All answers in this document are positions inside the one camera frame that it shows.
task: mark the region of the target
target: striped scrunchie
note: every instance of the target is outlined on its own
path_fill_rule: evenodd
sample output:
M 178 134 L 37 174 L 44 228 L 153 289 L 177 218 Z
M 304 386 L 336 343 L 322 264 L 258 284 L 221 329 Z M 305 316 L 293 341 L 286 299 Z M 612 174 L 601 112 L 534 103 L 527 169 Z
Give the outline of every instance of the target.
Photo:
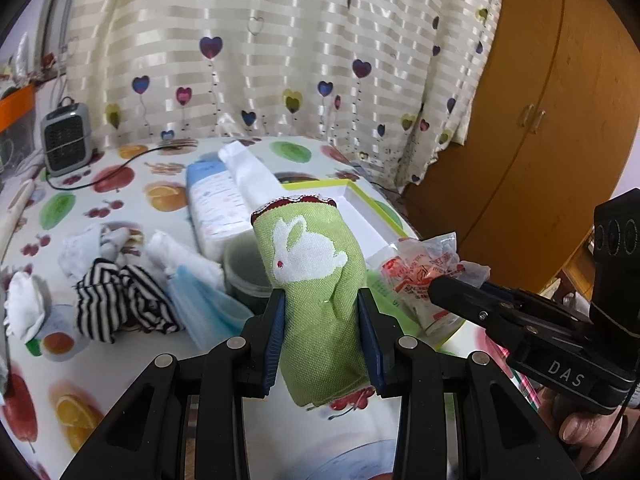
M 163 334 L 182 329 L 171 300 L 145 269 L 97 258 L 76 283 L 76 327 L 91 339 L 113 343 L 113 333 L 133 316 L 147 331 Z

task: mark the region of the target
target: striped sheer curtain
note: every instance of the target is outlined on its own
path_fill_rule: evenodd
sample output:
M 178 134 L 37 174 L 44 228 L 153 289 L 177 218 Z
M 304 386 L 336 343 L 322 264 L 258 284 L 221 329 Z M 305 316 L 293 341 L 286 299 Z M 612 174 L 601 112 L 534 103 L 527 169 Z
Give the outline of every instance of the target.
M 324 139 L 385 187 L 463 143 L 501 0 L 74 0 L 95 142 Z

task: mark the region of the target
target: fruit print tablecloth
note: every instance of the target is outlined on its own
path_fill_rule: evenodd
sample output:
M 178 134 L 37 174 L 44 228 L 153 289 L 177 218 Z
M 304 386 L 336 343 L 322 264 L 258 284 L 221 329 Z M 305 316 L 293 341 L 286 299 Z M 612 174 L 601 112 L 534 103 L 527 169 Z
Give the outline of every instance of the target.
M 13 336 L 8 338 L 12 389 L 0 419 L 41 479 L 60 477 L 104 414 L 158 354 L 170 352 L 183 359 L 199 353 L 186 332 L 146 334 L 130 327 L 131 332 L 119 335 L 113 345 L 83 338 L 73 327 L 75 294 L 57 261 L 62 240 L 94 222 L 128 227 L 132 235 L 123 251 L 139 262 L 144 262 L 145 237 L 155 229 L 196 247 L 186 207 L 185 168 L 216 156 L 229 139 L 174 142 L 179 150 L 141 156 L 117 176 L 86 189 L 54 190 L 41 172 L 9 244 L 2 263 L 3 285 L 16 270 L 30 272 L 39 278 L 50 309 L 36 341 L 25 346 Z M 282 182 L 353 180 L 410 232 L 384 198 L 331 146 L 297 137 L 242 142 Z M 60 187 L 91 183 L 154 146 L 140 144 L 99 153 L 88 167 L 52 181 Z M 332 417 L 352 404 L 359 409 Z M 370 397 L 367 392 L 348 406 L 306 412 L 293 404 L 279 378 L 268 400 L 246 400 L 245 406 L 254 480 L 308 478 L 335 457 L 358 446 L 395 439 L 398 431 L 399 403 Z M 385 468 L 389 465 L 378 469 L 388 472 Z

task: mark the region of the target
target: wardrobe door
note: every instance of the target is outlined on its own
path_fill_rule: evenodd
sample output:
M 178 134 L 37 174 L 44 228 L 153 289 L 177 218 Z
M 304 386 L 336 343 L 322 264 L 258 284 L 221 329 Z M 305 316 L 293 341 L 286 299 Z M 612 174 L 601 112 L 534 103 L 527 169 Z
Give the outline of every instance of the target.
M 542 95 L 558 41 L 562 0 L 502 0 L 494 44 L 473 102 L 465 146 L 450 145 L 404 197 L 425 238 L 463 240 L 509 169 Z
M 606 0 L 565 0 L 540 112 L 462 257 L 494 283 L 541 290 L 611 197 L 639 112 L 640 53 L 622 22 Z

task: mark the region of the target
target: orange strip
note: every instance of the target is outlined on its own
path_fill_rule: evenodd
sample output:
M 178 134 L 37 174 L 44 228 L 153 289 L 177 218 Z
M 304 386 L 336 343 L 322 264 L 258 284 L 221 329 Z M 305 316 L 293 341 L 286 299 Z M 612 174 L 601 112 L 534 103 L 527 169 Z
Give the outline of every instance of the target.
M 0 134 L 33 109 L 35 95 L 33 85 L 25 86 L 0 101 Z

